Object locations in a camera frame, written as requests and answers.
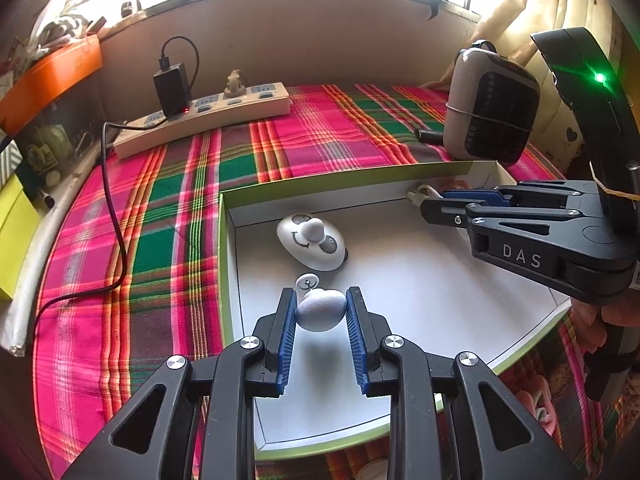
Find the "white smiley face toy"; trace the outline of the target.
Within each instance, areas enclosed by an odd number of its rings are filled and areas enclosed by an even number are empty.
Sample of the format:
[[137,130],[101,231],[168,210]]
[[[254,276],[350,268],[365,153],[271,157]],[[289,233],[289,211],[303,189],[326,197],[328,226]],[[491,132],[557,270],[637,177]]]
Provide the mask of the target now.
[[291,214],[277,226],[277,237],[284,249],[306,268],[330,272],[348,258],[341,232],[328,220],[310,214]]

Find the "pink green plaid cloth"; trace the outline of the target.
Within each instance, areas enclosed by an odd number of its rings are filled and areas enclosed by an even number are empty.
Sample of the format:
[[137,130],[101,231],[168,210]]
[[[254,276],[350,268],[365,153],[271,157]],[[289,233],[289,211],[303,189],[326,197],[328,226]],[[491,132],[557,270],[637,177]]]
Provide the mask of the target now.
[[44,271],[34,396],[54,478],[163,358],[221,352],[218,196],[240,186],[442,162],[446,93],[296,87],[285,117],[199,133],[93,170]]

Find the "striped white box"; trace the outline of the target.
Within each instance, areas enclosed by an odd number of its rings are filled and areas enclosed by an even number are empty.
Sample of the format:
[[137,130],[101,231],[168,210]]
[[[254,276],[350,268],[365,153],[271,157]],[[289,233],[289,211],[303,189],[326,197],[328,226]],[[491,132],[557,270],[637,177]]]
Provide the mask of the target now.
[[23,156],[14,140],[1,142],[0,154],[0,188],[6,185],[21,165]]

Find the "green white cardboard tray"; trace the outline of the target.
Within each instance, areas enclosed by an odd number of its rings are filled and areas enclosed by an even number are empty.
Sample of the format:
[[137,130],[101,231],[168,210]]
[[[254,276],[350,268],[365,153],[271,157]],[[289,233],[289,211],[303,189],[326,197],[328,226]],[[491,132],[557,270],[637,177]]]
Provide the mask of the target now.
[[[278,223],[316,214],[337,227],[347,261],[324,272],[326,289],[358,287],[367,308],[423,350],[475,352],[502,372],[555,326],[567,298],[475,259],[468,239],[426,223],[407,193],[423,183],[493,188],[511,182],[494,162],[428,162],[319,174],[224,191],[219,196],[218,284],[224,341],[250,334],[276,310],[304,267],[280,244]],[[323,454],[386,434],[390,402],[356,382],[344,325],[299,330],[290,380],[255,403],[260,460]]]

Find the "small beige figurine plug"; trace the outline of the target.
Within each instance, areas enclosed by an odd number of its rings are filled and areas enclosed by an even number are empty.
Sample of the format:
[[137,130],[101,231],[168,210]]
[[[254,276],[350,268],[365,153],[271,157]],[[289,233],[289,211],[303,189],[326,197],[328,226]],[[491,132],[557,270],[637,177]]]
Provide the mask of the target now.
[[245,95],[246,87],[242,70],[232,70],[228,76],[226,88],[224,88],[224,97],[233,99]]

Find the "black charger adapter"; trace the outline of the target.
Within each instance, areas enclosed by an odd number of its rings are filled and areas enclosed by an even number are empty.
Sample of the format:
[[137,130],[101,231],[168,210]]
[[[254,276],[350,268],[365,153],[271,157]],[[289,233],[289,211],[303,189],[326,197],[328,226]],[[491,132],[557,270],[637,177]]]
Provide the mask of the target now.
[[181,114],[191,106],[190,82],[182,63],[170,65],[168,62],[161,62],[160,70],[154,75],[153,80],[166,117]]

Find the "grey black portable heater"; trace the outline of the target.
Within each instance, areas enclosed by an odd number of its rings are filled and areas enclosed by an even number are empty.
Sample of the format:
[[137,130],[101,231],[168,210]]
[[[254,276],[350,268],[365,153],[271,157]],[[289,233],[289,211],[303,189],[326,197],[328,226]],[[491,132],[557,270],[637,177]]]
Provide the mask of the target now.
[[477,40],[459,51],[446,103],[442,142],[455,159],[515,164],[532,133],[540,99],[536,78]]

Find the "beige power strip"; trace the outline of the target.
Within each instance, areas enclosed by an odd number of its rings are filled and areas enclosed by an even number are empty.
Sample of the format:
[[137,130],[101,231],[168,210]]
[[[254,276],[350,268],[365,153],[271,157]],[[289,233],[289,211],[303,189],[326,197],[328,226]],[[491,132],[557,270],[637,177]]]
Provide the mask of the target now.
[[113,148],[124,159],[195,133],[283,116],[290,112],[290,105],[288,90],[280,82],[248,87],[242,96],[229,99],[222,93],[212,94],[192,101],[169,119],[159,110],[135,120],[129,129],[122,129]]

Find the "orange box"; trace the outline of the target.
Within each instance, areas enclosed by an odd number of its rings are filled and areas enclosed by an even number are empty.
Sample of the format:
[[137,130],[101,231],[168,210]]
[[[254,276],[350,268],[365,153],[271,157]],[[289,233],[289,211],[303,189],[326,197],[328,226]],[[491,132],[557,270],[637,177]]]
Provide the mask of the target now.
[[1,99],[1,129],[14,138],[54,100],[102,66],[97,36],[88,36],[46,56]]

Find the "cream heart pattern curtain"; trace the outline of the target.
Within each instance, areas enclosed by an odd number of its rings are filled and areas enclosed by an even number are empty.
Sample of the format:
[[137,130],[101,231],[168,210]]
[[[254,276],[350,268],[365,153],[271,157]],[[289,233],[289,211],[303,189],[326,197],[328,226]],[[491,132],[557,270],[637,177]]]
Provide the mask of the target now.
[[565,172],[585,153],[576,119],[556,88],[559,71],[548,65],[548,43],[563,30],[585,29],[608,62],[620,65],[622,23],[610,0],[471,0],[480,20],[454,47],[454,53],[478,40],[493,44],[500,55],[521,65],[538,82],[538,112],[529,142]]

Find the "pink nail clipper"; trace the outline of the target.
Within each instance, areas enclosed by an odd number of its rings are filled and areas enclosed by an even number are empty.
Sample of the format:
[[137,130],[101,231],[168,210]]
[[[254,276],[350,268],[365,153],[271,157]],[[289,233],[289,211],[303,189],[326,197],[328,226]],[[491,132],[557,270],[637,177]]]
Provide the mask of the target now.
[[515,393],[515,396],[541,424],[544,431],[549,436],[553,436],[558,416],[556,416],[547,379],[540,375],[533,376],[529,379],[527,386]]

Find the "yellow box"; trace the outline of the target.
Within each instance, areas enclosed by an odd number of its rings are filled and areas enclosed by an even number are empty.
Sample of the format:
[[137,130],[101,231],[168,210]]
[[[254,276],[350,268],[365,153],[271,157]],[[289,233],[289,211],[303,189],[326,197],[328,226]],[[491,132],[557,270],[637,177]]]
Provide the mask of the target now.
[[23,191],[17,176],[1,190],[0,297],[11,300],[40,215]]

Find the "white round ball object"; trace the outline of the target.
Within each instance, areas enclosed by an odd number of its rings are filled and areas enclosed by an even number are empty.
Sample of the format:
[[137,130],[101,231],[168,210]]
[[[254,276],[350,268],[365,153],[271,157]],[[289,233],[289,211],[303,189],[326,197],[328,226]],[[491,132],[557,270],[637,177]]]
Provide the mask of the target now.
[[320,278],[313,273],[301,275],[295,288],[303,294],[295,310],[296,322],[301,328],[322,333],[342,322],[347,308],[344,292],[321,288]]

